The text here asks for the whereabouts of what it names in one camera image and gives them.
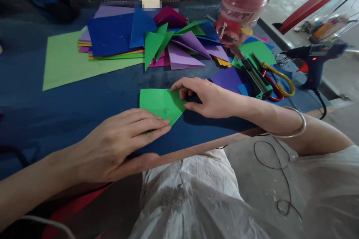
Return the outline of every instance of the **person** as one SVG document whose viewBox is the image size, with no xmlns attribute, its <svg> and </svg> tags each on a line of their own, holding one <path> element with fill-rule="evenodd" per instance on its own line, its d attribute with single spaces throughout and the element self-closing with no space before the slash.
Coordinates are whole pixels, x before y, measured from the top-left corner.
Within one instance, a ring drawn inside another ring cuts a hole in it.
<svg viewBox="0 0 359 239">
<path fill-rule="evenodd" d="M 306 235 L 358 236 L 359 148 L 346 135 L 308 115 L 235 94 L 208 80 L 182 78 L 171 91 L 179 91 L 183 100 L 196 93 L 202 103 L 187 102 L 184 107 L 205 117 L 241 117 L 274 136 L 289 137 L 280 140 L 301 156 L 290 165 L 307 184 L 298 188 L 307 203 Z M 130 109 L 105 120 L 77 144 L 2 180 L 0 230 L 71 186 L 116 181 L 144 171 L 156 154 L 129 161 L 126 157 L 170 129 L 167 119 Z M 285 237 L 243 201 L 219 149 L 144 172 L 141 208 L 133 239 Z"/>
</svg>

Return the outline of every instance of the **scissors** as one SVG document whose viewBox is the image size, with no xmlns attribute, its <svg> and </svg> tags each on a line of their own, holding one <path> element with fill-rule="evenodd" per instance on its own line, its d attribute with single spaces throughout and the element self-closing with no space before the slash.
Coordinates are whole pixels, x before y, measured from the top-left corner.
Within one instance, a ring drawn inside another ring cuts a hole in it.
<svg viewBox="0 0 359 239">
<path fill-rule="evenodd" d="M 284 75 L 283 73 L 275 70 L 273 67 L 271 67 L 269 64 L 265 63 L 265 62 L 261 62 L 258 57 L 254 54 L 254 52 L 252 52 L 253 57 L 256 59 L 256 61 L 258 62 L 259 66 L 262 68 L 262 76 L 268 80 L 268 82 L 272 85 L 273 87 L 273 91 L 276 92 L 278 98 L 275 98 L 273 96 L 269 97 L 268 100 L 272 101 L 272 102 L 280 102 L 284 99 L 284 97 L 291 97 L 295 94 L 295 86 L 293 84 L 293 82 L 290 80 L 290 78 L 288 78 L 286 75 Z M 277 81 L 276 77 L 273 75 L 274 80 L 276 82 L 274 82 L 272 80 L 272 78 L 270 77 L 269 74 L 267 74 L 267 72 L 271 72 L 273 74 L 276 74 L 278 76 L 280 76 L 281 78 L 283 78 L 289 85 L 289 87 L 291 88 L 291 92 L 287 93 L 283 86 Z"/>
</svg>

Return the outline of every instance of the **white clothing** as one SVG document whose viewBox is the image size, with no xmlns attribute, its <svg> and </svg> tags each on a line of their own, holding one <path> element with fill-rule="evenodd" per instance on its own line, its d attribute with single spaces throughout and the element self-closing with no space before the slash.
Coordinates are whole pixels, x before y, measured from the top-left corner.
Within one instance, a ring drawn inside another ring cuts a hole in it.
<svg viewBox="0 0 359 239">
<path fill-rule="evenodd" d="M 358 238 L 359 147 L 299 158 L 289 169 L 303 186 L 308 238 Z M 244 202 L 224 150 L 144 172 L 141 208 L 131 239 L 287 238 Z"/>
</svg>

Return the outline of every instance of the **finger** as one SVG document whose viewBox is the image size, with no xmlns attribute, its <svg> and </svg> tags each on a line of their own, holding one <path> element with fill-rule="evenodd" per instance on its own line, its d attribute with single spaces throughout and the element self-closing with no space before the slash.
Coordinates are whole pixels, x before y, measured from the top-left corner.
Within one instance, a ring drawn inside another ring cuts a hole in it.
<svg viewBox="0 0 359 239">
<path fill-rule="evenodd" d="M 187 88 L 196 92 L 199 89 L 199 80 L 194 78 L 181 78 L 172 85 L 171 91 L 177 91 L 182 88 Z"/>
<path fill-rule="evenodd" d="M 120 114 L 118 114 L 118 115 L 115 115 L 114 117 L 123 118 L 123 117 L 126 117 L 126 116 L 128 116 L 128 115 L 131 115 L 131 114 L 133 114 L 133 113 L 137 113 L 137 112 L 141 112 L 141 111 L 146 111 L 146 110 L 140 109 L 140 108 L 132 108 L 132 109 L 123 111 L 122 113 L 120 113 Z"/>
<path fill-rule="evenodd" d="M 140 135 L 134 137 L 132 139 L 132 141 L 135 145 L 135 148 L 142 148 L 142 147 L 152 143 L 156 139 L 160 138 L 161 136 L 165 135 L 166 133 L 168 133 L 170 131 L 170 129 L 171 129 L 171 126 L 167 125 L 161 129 L 157 129 L 157 130 L 153 130 L 148 133 L 140 134 Z"/>
<path fill-rule="evenodd" d="M 161 129 L 168 124 L 169 119 L 147 118 L 128 125 L 128 131 L 130 137 L 135 137 L 150 130 Z"/>
<path fill-rule="evenodd" d="M 185 100 L 187 97 L 187 92 L 189 91 L 189 89 L 187 88 L 182 88 L 179 91 L 179 97 L 181 98 L 181 100 Z"/>
<path fill-rule="evenodd" d="M 196 102 L 187 102 L 183 105 L 183 107 L 187 110 L 192 110 L 194 112 L 202 114 L 204 105 Z"/>
<path fill-rule="evenodd" d="M 111 181 L 117 181 L 124 177 L 146 171 L 148 170 L 148 167 L 151 167 L 151 162 L 157 160 L 158 158 L 159 155 L 156 153 L 146 153 L 139 157 L 125 161 L 111 172 Z"/>
<path fill-rule="evenodd" d="M 157 116 L 153 115 L 151 112 L 147 110 L 141 109 L 141 111 L 123 117 L 122 120 L 124 124 L 131 124 L 144 119 L 153 119 L 153 118 L 157 118 Z"/>
</svg>

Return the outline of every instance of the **hand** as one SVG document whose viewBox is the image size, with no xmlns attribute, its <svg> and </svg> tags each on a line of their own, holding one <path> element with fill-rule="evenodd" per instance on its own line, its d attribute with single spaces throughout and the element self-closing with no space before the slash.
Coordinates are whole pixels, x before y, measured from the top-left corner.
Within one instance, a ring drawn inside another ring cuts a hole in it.
<svg viewBox="0 0 359 239">
<path fill-rule="evenodd" d="M 200 78 L 182 78 L 171 87 L 171 91 L 179 91 L 182 100 L 187 94 L 197 93 L 203 104 L 187 102 L 185 109 L 193 110 L 207 118 L 229 118 L 236 115 L 237 106 L 244 98 L 240 94 L 226 90 Z"/>
<path fill-rule="evenodd" d="M 132 152 L 170 129 L 168 119 L 143 109 L 127 110 L 105 120 L 82 141 L 61 150 L 61 163 L 73 171 L 76 183 L 116 181 L 142 172 L 146 164 L 158 158 L 155 153 L 147 153 L 125 161 Z"/>
</svg>

